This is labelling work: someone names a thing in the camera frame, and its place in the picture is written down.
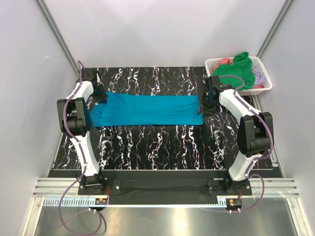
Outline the blue t shirt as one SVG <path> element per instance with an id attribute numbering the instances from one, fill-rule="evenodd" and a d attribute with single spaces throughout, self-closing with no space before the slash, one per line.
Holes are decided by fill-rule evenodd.
<path id="1" fill-rule="evenodd" d="M 107 102 L 91 111 L 94 127 L 203 124 L 196 95 L 107 95 Z"/>

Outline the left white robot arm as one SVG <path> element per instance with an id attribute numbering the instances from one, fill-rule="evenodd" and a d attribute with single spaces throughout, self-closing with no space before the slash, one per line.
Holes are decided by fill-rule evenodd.
<path id="1" fill-rule="evenodd" d="M 70 138 L 82 168 L 77 178 L 79 195 L 100 195 L 106 191 L 106 180 L 91 144 L 93 122 L 87 107 L 91 97 L 97 103 L 104 103 L 107 94 L 100 82 L 98 69 L 82 68 L 74 90 L 66 98 L 57 101 L 61 132 Z"/>

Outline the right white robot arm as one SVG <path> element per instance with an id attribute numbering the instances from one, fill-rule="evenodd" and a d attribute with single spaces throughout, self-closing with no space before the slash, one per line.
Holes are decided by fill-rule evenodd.
<path id="1" fill-rule="evenodd" d="M 269 112 L 261 112 L 243 99 L 238 88 L 223 84 L 220 76 L 210 76 L 205 80 L 199 114 L 211 116 L 217 106 L 225 107 L 239 123 L 237 133 L 238 154 L 233 164 L 225 172 L 222 180 L 207 183 L 210 195 L 237 195 L 250 190 L 250 171 L 257 161 L 267 159 L 273 151 L 273 117 Z"/>

